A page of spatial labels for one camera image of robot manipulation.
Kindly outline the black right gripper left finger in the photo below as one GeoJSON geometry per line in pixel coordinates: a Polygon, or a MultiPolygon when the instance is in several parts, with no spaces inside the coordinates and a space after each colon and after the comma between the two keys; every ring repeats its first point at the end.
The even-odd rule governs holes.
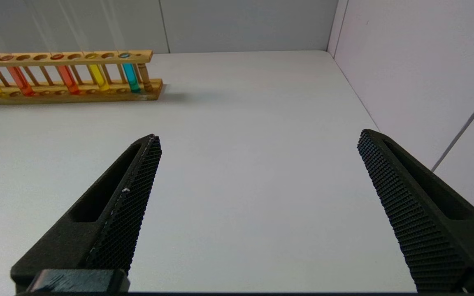
{"type": "Polygon", "coordinates": [[[161,155],[154,134],[132,143],[12,266],[16,292],[48,268],[129,272],[161,155]]]}

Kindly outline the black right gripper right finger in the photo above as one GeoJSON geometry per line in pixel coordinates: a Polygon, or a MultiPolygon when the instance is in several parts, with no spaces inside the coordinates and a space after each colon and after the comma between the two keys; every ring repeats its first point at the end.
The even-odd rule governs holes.
{"type": "Polygon", "coordinates": [[[474,206],[387,135],[364,129],[358,152],[416,290],[474,294],[474,206]]]}

